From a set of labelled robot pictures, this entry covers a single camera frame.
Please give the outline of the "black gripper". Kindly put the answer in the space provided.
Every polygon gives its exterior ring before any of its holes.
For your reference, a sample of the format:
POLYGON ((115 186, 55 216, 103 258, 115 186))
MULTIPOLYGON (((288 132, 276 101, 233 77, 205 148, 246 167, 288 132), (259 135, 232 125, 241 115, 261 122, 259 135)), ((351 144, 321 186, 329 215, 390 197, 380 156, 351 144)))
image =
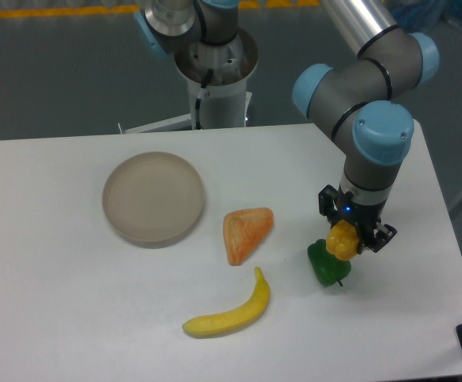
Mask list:
POLYGON ((378 191, 353 188, 342 190, 326 185, 318 194, 319 214, 333 228, 341 220, 354 226, 359 238, 358 254, 381 251, 396 235, 397 229, 381 222, 388 189, 378 191))

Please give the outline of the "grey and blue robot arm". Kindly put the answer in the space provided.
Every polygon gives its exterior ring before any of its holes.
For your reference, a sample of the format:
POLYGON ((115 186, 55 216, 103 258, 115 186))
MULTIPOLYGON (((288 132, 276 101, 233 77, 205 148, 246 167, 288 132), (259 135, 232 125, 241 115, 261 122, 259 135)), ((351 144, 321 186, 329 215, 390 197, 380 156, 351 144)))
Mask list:
MULTIPOLYGON (((345 155, 338 188, 319 193, 330 223, 327 250, 349 259, 380 251, 396 230, 381 219, 414 132, 392 98, 435 75, 440 55, 423 33, 405 32, 379 1, 322 4, 357 60, 335 70, 314 64, 292 89, 292 102, 345 155)), ((238 25, 235 1, 147 1, 135 13, 145 44, 173 55, 186 79, 195 130, 245 125, 245 88, 257 47, 238 25)))

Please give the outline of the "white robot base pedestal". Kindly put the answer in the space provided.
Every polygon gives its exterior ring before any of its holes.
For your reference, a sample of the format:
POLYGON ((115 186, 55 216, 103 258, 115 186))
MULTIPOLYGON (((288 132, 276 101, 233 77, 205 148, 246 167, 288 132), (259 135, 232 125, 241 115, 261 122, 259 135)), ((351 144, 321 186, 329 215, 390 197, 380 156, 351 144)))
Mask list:
POLYGON ((190 112, 127 129, 125 134, 246 125, 252 97, 248 79, 258 62, 257 45, 249 33, 239 28, 234 39, 220 46, 193 43, 175 53, 174 62, 186 81, 190 112))

